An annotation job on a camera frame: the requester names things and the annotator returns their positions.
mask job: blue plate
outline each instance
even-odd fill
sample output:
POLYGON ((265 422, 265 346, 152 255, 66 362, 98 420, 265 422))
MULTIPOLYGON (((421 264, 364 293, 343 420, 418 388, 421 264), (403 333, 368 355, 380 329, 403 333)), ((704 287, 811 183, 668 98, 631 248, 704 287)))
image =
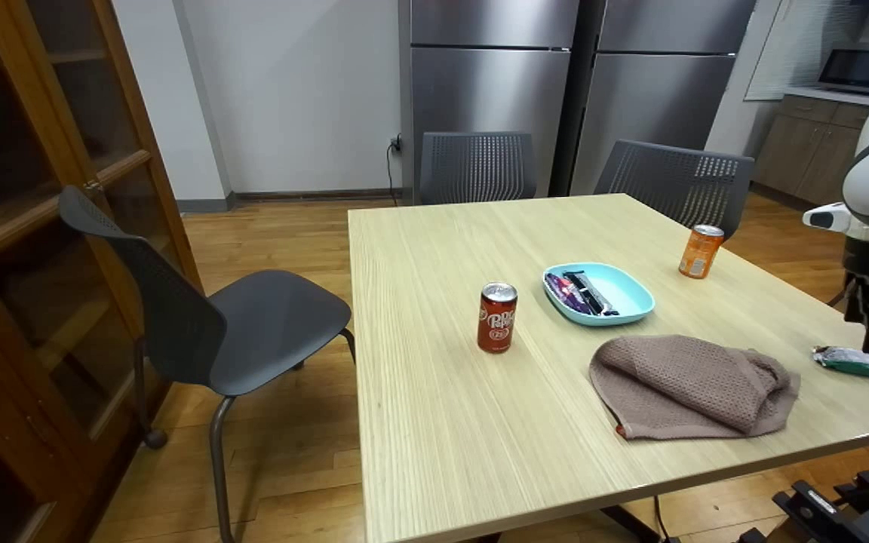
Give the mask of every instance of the blue plate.
POLYGON ((558 314, 580 327, 626 327, 656 310, 640 280, 601 264, 552 266, 543 272, 543 289, 558 314))

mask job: wooden cabinet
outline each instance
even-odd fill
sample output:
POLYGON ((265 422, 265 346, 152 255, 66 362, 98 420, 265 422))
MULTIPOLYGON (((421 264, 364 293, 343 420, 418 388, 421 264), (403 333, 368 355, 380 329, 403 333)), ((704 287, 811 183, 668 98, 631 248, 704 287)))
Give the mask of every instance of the wooden cabinet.
POLYGON ((88 541, 140 444, 142 317, 62 183, 196 285, 109 0, 0 0, 0 541, 88 541))
POLYGON ((811 205, 839 203, 865 103, 786 94, 757 156, 754 181, 811 205))

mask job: soda can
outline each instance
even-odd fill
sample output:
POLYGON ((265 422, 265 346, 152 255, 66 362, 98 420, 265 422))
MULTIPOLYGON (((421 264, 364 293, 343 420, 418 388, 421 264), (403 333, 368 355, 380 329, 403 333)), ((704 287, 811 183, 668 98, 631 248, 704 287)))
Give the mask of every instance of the soda can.
POLYGON ((503 354, 517 333, 520 293, 510 285, 490 285, 479 301, 478 346, 503 354))
POLYGON ((688 278, 705 278, 722 242, 724 231, 696 225, 685 242, 679 272, 688 278))

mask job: wooden table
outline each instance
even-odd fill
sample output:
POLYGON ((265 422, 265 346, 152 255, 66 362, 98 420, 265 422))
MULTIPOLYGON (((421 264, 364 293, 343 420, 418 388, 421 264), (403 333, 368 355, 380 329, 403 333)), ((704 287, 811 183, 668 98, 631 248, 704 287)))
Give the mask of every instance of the wooden table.
POLYGON ((869 379, 811 362, 861 327, 722 251, 677 272, 688 231, 626 196, 349 213, 368 541, 464 541, 869 444, 869 379), (580 329, 543 295, 558 264, 608 264, 656 293, 623 329, 580 329), (517 285, 517 339, 474 344, 479 289, 517 285), (614 336, 693 336, 774 355, 801 388, 785 433, 626 444, 588 386, 614 336))

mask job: towel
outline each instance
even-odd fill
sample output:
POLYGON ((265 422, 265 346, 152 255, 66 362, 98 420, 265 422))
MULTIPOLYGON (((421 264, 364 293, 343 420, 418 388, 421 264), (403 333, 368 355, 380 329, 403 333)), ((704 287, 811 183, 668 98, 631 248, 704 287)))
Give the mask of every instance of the towel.
POLYGON ((799 394, 774 360, 685 336, 606 340, 588 379, 631 440, 771 435, 799 394))

